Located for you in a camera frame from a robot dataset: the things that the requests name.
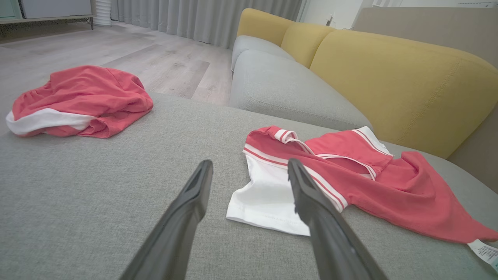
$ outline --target beige wall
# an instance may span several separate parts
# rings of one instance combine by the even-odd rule
[[[364,8],[355,30],[460,49],[498,68],[497,8]],[[448,160],[498,193],[498,106]]]

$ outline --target gray curtain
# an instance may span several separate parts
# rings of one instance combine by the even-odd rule
[[[301,0],[112,0],[111,19],[232,48],[242,10],[296,20]]]

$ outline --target white cabinet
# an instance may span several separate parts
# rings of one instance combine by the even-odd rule
[[[21,0],[21,4],[25,18],[92,14],[89,0]]]
[[[17,0],[0,0],[0,20],[21,18]]]

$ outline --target gray sofa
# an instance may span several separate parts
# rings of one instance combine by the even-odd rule
[[[232,70],[231,107],[337,130],[373,129],[344,96],[273,43],[237,37]]]
[[[0,136],[0,278],[117,279],[197,164],[210,158],[208,211],[186,279],[318,279],[309,238],[225,214],[232,193],[249,182],[242,149],[250,131],[276,125],[306,140],[335,130],[150,95],[154,109],[109,139]],[[396,156],[410,150],[385,145]],[[452,163],[422,154],[467,211],[498,230],[498,195]],[[497,278],[465,245],[416,234],[355,206],[343,216],[390,279]]]

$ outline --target red and white shirt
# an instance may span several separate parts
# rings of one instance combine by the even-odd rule
[[[429,237],[470,243],[496,241],[498,232],[474,220],[418,152],[393,159],[368,127],[302,142],[279,127],[249,133],[244,147],[251,181],[232,195],[227,219],[309,236],[294,212],[287,175],[300,160],[325,196],[342,212],[350,204]]]

